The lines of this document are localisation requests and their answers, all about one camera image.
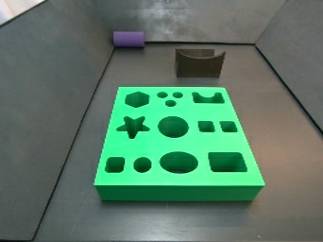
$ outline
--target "purple block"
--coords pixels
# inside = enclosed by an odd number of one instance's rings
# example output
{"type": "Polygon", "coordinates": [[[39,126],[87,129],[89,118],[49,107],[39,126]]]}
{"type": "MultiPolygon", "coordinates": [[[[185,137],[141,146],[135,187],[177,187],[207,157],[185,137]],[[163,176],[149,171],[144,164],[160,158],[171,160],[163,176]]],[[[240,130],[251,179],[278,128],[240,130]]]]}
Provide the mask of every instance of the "purple block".
{"type": "Polygon", "coordinates": [[[113,32],[113,44],[116,47],[144,47],[144,32],[113,32]]]}

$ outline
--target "square hole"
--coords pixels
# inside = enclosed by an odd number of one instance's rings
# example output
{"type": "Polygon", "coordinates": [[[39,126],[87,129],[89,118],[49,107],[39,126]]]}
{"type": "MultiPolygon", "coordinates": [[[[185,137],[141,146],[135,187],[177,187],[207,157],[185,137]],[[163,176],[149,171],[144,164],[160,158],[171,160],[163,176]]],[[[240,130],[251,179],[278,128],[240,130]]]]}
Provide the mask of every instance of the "square hole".
{"type": "Polygon", "coordinates": [[[105,172],[120,173],[124,171],[125,158],[124,157],[109,157],[105,161],[105,172]]]}
{"type": "Polygon", "coordinates": [[[213,172],[246,172],[247,167],[239,152],[208,153],[211,170],[213,172]]]}
{"type": "Polygon", "coordinates": [[[197,121],[197,128],[200,132],[213,132],[215,125],[212,121],[197,121]]]}
{"type": "Polygon", "coordinates": [[[221,128],[223,132],[236,132],[238,131],[235,122],[221,121],[221,122],[219,122],[219,124],[220,124],[220,128],[221,128]]]}

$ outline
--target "gray floor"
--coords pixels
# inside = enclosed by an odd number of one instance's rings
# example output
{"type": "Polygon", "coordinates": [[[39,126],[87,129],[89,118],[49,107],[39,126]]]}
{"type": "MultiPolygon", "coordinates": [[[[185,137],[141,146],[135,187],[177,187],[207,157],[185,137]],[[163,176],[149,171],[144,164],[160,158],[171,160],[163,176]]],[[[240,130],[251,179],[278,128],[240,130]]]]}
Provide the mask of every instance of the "gray floor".
{"type": "Polygon", "coordinates": [[[36,240],[322,240],[322,135],[251,45],[116,49],[36,240]],[[176,48],[227,52],[220,80],[176,78],[176,48]],[[100,202],[93,179],[119,86],[223,86],[266,178],[254,202],[100,202]]]}

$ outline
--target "green shape sorter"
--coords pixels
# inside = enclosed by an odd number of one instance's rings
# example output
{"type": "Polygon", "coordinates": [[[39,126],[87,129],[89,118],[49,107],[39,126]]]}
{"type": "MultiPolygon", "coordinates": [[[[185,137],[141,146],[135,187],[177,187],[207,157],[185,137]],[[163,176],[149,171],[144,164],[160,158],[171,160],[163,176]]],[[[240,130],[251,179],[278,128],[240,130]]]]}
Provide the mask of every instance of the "green shape sorter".
{"type": "Polygon", "coordinates": [[[266,183],[224,88],[120,87],[101,200],[252,200],[266,183]]]}

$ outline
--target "gray wall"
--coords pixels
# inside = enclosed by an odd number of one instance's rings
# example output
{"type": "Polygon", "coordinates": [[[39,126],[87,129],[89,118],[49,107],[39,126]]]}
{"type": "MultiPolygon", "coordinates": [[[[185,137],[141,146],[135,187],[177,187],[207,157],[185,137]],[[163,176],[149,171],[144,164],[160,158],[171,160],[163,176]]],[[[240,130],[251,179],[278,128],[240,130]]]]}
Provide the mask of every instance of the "gray wall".
{"type": "Polygon", "coordinates": [[[0,239],[32,239],[112,46],[92,2],[0,28],[0,239]]]}
{"type": "Polygon", "coordinates": [[[96,0],[105,27],[149,42],[255,43],[286,0],[96,0]]]}
{"type": "Polygon", "coordinates": [[[323,2],[288,0],[256,46],[323,130],[323,2]]]}

